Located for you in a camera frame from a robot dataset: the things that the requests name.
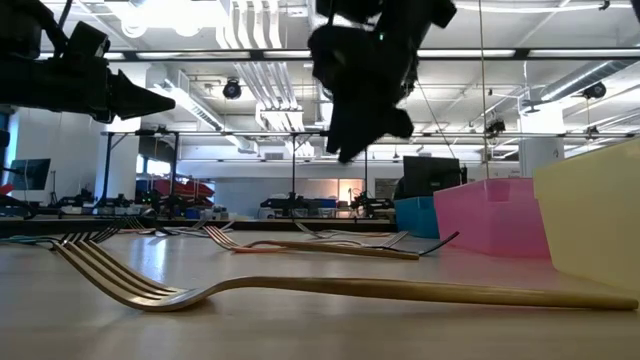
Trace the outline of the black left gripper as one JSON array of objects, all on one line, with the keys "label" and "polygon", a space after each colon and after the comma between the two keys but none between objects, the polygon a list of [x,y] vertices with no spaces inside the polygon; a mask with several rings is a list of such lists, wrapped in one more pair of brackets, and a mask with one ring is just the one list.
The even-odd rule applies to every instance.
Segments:
[{"label": "black left gripper", "polygon": [[121,70],[111,74],[108,62],[62,58],[1,59],[1,103],[52,112],[86,114],[111,122],[161,113],[175,108],[170,97],[135,85]]}]

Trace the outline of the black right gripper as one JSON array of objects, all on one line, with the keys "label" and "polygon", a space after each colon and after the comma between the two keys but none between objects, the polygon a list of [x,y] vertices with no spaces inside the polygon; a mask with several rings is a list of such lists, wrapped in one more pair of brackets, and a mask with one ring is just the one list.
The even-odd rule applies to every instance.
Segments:
[{"label": "black right gripper", "polygon": [[322,25],[307,45],[313,76],[331,94],[333,112],[326,151],[349,163],[386,133],[408,139],[414,125],[404,109],[392,108],[380,117],[359,107],[368,100],[390,106],[408,97],[417,81],[417,50],[431,20],[380,20],[370,31]]}]

